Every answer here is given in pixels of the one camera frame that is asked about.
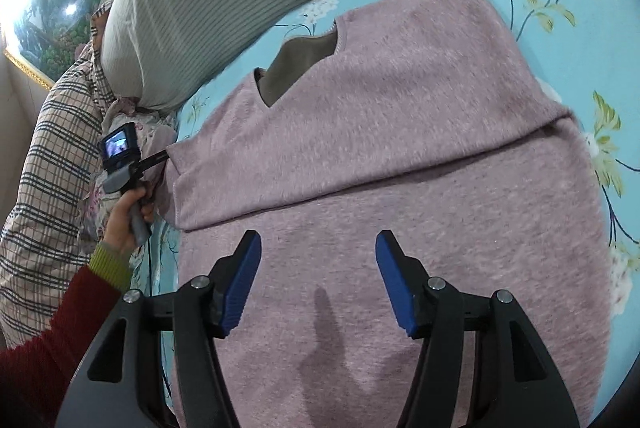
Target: sweater sleeve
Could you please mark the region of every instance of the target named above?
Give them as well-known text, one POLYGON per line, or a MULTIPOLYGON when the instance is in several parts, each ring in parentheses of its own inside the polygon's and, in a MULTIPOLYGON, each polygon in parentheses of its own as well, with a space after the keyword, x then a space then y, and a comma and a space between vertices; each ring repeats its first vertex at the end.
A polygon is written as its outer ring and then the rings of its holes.
POLYGON ((0 374, 50 425, 55 423, 80 360, 120 297, 116 286, 122 289, 126 279, 109 254, 100 255, 98 249, 94 253, 98 255, 96 271, 85 266, 75 275, 50 329, 0 353, 0 374))

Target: green cuff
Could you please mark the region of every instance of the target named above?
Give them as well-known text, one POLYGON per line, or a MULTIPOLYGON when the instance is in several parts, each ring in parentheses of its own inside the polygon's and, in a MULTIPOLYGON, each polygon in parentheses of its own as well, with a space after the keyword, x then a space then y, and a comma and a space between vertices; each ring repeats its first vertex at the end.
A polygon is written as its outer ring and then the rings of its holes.
POLYGON ((132 275, 129 264, 122 262, 111 246, 98 244, 89 261, 89 269, 122 293, 129 289, 132 275))

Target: hand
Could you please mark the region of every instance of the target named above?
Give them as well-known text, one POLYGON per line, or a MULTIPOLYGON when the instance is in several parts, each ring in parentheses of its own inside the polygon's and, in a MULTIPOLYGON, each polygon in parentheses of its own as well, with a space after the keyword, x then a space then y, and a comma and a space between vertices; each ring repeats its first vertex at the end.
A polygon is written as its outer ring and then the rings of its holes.
MULTIPOLYGON (((136 249, 136 240, 131 231, 131 220, 129 218, 129 209, 133 203, 142 199, 147 193, 144 187, 136 188, 135 190, 128 190, 125 192, 119 201, 116 202, 111 215, 107 221, 107 227, 104 232, 104 238, 102 239, 107 243, 114 251, 117 251, 123 259, 129 262, 129 257, 136 249)), ((142 206, 140 209, 145 221, 152 223, 154 220, 154 206, 152 203, 142 206)))

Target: flower print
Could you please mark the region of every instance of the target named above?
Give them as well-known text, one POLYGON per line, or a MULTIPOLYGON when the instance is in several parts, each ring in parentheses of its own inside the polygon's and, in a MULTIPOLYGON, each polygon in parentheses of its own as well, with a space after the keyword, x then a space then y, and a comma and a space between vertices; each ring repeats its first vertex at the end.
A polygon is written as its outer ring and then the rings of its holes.
POLYGON ((611 315, 617 316, 625 312, 626 302, 633 289, 634 283, 631 280, 631 268, 629 267, 629 258, 618 249, 618 246, 612 245, 609 248, 609 256, 611 257, 611 315))
POLYGON ((104 192, 102 191, 101 186, 98 186, 98 185, 94 186, 89 198, 89 206, 88 206, 89 215, 93 217, 97 215, 98 206, 100 205, 100 199, 102 198, 103 194, 104 192))
POLYGON ((306 26, 314 26, 337 7, 338 0, 314 0, 300 10, 300 15, 305 17, 306 26))
POLYGON ((546 95, 547 98, 555 102, 562 103, 562 98, 560 97, 558 92, 556 92, 556 90, 553 87, 551 87, 551 85, 546 83, 544 80, 538 78, 537 76, 536 76, 536 80, 540 84, 540 88, 542 89, 542 92, 546 95))
POLYGON ((622 177, 620 177, 618 163, 614 155, 618 147, 611 139, 611 132, 619 131, 622 122, 615 109, 596 91, 593 92, 593 100, 598 106, 593 134, 588 132, 584 135, 591 155, 593 169, 600 186, 609 188, 610 185, 613 185, 618 197, 622 197, 624 190, 622 177))
POLYGON ((583 132, 582 136, 584 137, 584 142, 587 144, 587 151, 589 152, 590 158, 596 159, 600 153, 600 147, 598 146, 598 142, 596 141, 593 132, 583 132))

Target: metal screw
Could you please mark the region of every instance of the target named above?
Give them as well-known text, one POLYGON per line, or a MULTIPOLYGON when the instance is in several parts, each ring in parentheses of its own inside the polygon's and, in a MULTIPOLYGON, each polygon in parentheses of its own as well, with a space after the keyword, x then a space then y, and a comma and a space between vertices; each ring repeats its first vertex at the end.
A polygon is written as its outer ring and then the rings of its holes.
POLYGON ((191 287, 194 287, 196 289, 204 289, 207 285, 209 285, 209 281, 209 277, 200 275, 199 277, 195 277, 193 278, 193 280, 191 280, 191 287))
POLYGON ((440 291, 441 289, 444 289, 444 286, 446 286, 446 284, 447 283, 440 277, 431 277, 429 280, 427 280, 427 285, 434 291, 440 291))
POLYGON ((495 297, 498 299, 498 302, 502 303, 511 303, 513 300, 513 294, 509 293, 506 289, 500 289, 500 291, 495 294, 495 297))
POLYGON ((140 293, 140 291, 138 291, 137 289, 129 289, 124 294, 122 299, 127 303, 133 303, 133 302, 137 302, 141 296, 142 296, 142 293, 140 293))

